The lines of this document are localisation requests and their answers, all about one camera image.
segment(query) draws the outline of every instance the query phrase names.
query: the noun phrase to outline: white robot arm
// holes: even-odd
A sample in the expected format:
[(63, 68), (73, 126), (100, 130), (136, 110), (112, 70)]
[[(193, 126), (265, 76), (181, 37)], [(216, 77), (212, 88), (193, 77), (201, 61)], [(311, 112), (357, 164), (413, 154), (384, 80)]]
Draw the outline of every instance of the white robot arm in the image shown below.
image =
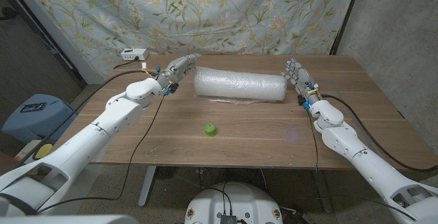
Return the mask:
[[(82, 169), (115, 135), (133, 125), (161, 95), (174, 92), (178, 81), (195, 69), (201, 55), (195, 53), (172, 61), (155, 78), (129, 84), (126, 91), (112, 97), (105, 111), (91, 124), (66, 141), (59, 149), (35, 162), (0, 177), (1, 216), (24, 216), (61, 201)], [(40, 181), (27, 175), (44, 167), (49, 173)], [(41, 214), (50, 213), (48, 209)]]
[(344, 121), (342, 112), (321, 98), (318, 85), (295, 59), (287, 62), (286, 71), (288, 74), (281, 74), (305, 98), (303, 107), (318, 118), (313, 125), (322, 134), (324, 144), (349, 160), (386, 204), (400, 210), (390, 209), (397, 222), (415, 223), (434, 217), (436, 221), (438, 189), (405, 177), (366, 147)]

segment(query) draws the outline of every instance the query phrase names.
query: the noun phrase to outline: blue container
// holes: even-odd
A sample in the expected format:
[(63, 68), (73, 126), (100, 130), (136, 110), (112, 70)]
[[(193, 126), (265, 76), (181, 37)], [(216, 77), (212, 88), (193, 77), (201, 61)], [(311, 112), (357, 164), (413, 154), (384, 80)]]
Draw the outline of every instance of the blue container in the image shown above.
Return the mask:
[[(71, 112), (72, 107), (61, 99), (51, 95), (35, 94), (15, 109), (1, 131), (27, 144), (33, 139), (43, 139), (49, 135)], [(72, 115), (48, 142), (55, 143), (76, 116), (77, 114)]]

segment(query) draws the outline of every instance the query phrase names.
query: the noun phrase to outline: table top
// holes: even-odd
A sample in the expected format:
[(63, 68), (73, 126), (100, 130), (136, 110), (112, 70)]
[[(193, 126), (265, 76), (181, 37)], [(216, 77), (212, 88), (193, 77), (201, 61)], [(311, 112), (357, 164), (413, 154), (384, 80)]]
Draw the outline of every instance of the table top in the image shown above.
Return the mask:
[[(149, 69), (166, 67), (181, 55), (150, 55)], [(355, 110), (375, 139), (400, 161), (414, 167), (430, 167), (438, 157), (401, 116), (391, 101), (368, 77), (354, 58), (337, 55), (294, 56), (319, 84), (322, 94), (342, 98)], [(284, 71), (290, 55), (204, 55), (199, 66), (226, 71), (279, 74)], [(141, 68), (141, 63), (120, 67), (113, 75)], [(86, 104), (75, 121), (55, 144), (59, 147), (71, 136), (92, 122), (104, 111), (105, 103), (123, 91), (128, 84), (141, 81), (144, 73), (123, 75), (98, 91)], [(179, 83), (173, 95), (164, 98), (157, 117), (146, 138), (135, 152), (132, 163), (158, 166), (216, 166), (312, 169), (316, 166), (315, 143), (309, 117), (297, 102), (291, 84), (286, 98), (278, 103), (235, 105), (211, 102), (194, 96), (190, 73)], [(340, 109), (345, 120), (353, 126), (359, 138), (371, 149), (401, 169), (383, 155), (351, 113), (336, 100), (329, 99)], [(105, 164), (126, 164), (134, 148), (151, 125), (160, 99), (137, 124), (120, 132), (97, 160)], [(204, 135), (204, 127), (213, 123), (218, 133)], [(353, 169), (342, 156), (324, 145), (321, 135), (314, 131), (318, 146), (318, 168)]]

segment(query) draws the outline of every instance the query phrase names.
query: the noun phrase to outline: leaf pattern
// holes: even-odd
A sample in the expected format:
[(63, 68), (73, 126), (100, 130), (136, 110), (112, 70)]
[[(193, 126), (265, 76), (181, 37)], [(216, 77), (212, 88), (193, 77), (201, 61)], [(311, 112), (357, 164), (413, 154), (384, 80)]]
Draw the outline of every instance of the leaf pattern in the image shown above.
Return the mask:
[(327, 54), (350, 0), (36, 0), (96, 72), (150, 53)]

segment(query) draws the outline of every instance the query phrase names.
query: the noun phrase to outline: small white box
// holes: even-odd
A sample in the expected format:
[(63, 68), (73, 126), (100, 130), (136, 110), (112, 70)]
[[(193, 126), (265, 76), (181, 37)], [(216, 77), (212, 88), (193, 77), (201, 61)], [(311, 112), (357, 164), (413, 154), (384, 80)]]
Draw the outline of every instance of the small white box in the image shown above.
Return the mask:
[(122, 53), (123, 60), (134, 60), (138, 56), (138, 60), (146, 60), (149, 56), (147, 49), (123, 49)]

